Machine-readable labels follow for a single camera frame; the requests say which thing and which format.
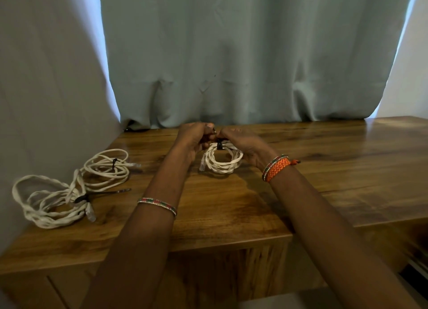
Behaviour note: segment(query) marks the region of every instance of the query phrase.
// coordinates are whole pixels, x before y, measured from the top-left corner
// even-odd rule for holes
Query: forearm
[[[347,308],[418,308],[391,270],[297,169],[270,181],[326,282]]]
[[[191,157],[173,147],[144,193],[178,207]],[[150,308],[168,254],[173,214],[139,204],[115,240],[82,308]]]

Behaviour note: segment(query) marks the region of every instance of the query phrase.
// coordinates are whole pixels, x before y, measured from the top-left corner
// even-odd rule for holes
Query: person's right hand
[[[217,133],[218,138],[226,138],[243,152],[243,158],[263,171],[280,154],[261,137],[247,128],[225,127]]]

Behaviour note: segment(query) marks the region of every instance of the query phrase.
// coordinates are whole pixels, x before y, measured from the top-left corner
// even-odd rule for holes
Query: hand
[[[247,128],[222,128],[217,137],[230,140],[243,152],[243,158],[260,171],[263,171],[276,156],[280,155],[261,137]]]
[[[190,153],[192,161],[196,153],[209,147],[216,139],[214,124],[194,122],[180,125],[174,146]]]

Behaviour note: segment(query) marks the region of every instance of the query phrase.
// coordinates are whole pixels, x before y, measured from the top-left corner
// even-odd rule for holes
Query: wooden table
[[[428,121],[250,125],[300,159],[298,169],[396,271],[423,237],[428,218]],[[78,308],[99,263],[171,147],[177,130],[123,133],[110,148],[141,163],[121,188],[93,201],[97,221],[30,226],[0,258],[0,285],[22,308]],[[225,307],[324,285],[287,214],[246,163],[231,175],[188,172],[156,308]]]

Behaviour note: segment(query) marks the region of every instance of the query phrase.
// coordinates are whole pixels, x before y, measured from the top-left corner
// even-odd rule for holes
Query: wooden tabletop
[[[428,217],[428,120],[389,117],[356,121],[249,125],[284,154],[354,226]],[[171,147],[177,130],[122,133],[110,148],[141,163],[121,188],[96,198],[95,223],[60,229],[30,226],[0,258],[0,274],[99,262]],[[287,215],[257,169],[230,175],[190,168],[170,249],[211,252],[290,237]]]

